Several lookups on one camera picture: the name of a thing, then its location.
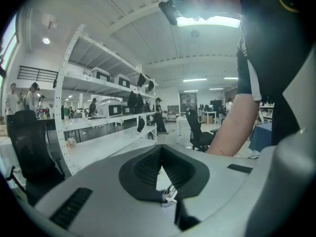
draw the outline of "ceiling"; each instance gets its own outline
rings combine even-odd
[[[28,51],[63,56],[80,24],[84,33],[146,74],[159,87],[230,88],[237,76],[240,29],[225,26],[171,26],[158,8],[162,0],[28,0],[22,37]],[[50,45],[42,42],[44,37]],[[183,79],[207,78],[184,84]]]

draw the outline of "cabinet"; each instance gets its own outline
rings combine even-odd
[[[167,121],[176,121],[179,117],[179,105],[168,105]]]

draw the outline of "white shirt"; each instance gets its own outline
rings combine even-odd
[[[30,110],[35,112],[34,95],[31,91],[26,95],[26,104],[30,107]]]
[[[19,102],[19,98],[17,95],[12,94],[12,92],[9,92],[6,95],[6,99],[5,102],[7,103],[8,107],[6,109],[6,114],[7,115],[13,115],[15,114],[17,111],[19,111],[19,106],[18,106],[18,102]]]
[[[226,103],[226,110],[230,111],[231,108],[232,108],[232,106],[233,106],[233,103],[232,103],[232,102],[227,102],[227,103]]]

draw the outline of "chair backrest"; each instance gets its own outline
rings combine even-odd
[[[219,114],[219,118],[220,118],[220,120],[222,120],[222,119],[225,119],[226,117],[223,115],[223,114]]]
[[[55,167],[46,147],[45,124],[37,121],[35,112],[16,112],[8,135],[26,179],[38,179]]]
[[[202,131],[201,123],[198,121],[198,114],[196,110],[188,108],[186,110],[186,117],[193,133],[193,139],[195,141],[199,141],[200,137],[202,136]]]

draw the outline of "black mesh chair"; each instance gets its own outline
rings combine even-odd
[[[193,145],[192,149],[198,148],[198,151],[206,152],[214,135],[201,131],[201,124],[203,122],[198,121],[198,114],[195,110],[187,109],[186,117],[191,128],[190,142]]]
[[[44,196],[53,187],[65,180],[57,152],[52,152],[55,162],[50,158],[45,141],[45,124],[38,122],[33,111],[19,111],[14,114],[13,122],[8,125],[8,135],[11,139],[16,156],[19,160],[22,175],[26,178],[26,190],[22,189],[30,205]],[[17,180],[13,175],[14,167],[7,174],[7,181]]]

